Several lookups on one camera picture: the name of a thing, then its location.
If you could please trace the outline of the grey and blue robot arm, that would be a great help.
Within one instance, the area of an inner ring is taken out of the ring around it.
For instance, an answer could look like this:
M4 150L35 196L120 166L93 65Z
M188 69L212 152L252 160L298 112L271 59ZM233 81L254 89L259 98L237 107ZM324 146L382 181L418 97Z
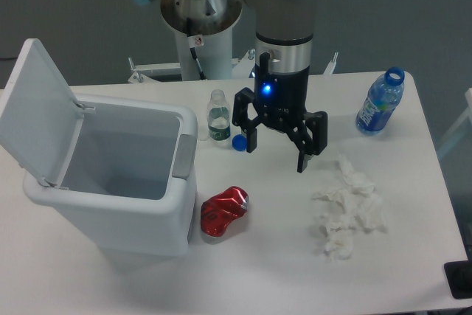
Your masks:
M297 170L327 147L327 114L305 107L316 0L136 0L160 1L174 31L185 80L221 78L231 72L232 28L243 7L256 15L254 88L241 89L233 124L257 146L257 126L286 134L299 151Z

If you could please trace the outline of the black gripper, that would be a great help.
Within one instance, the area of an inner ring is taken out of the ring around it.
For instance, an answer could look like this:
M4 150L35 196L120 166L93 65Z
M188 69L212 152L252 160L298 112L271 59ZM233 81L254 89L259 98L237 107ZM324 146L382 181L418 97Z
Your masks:
M246 151L257 147L257 125L286 133L299 151L297 172L302 173L313 156L318 156L328 141L328 115L325 111L307 112L309 68L293 73L269 70L270 55L264 52L255 66L254 92L243 88L235 94L232 123L246 135ZM257 116L250 120L252 104Z

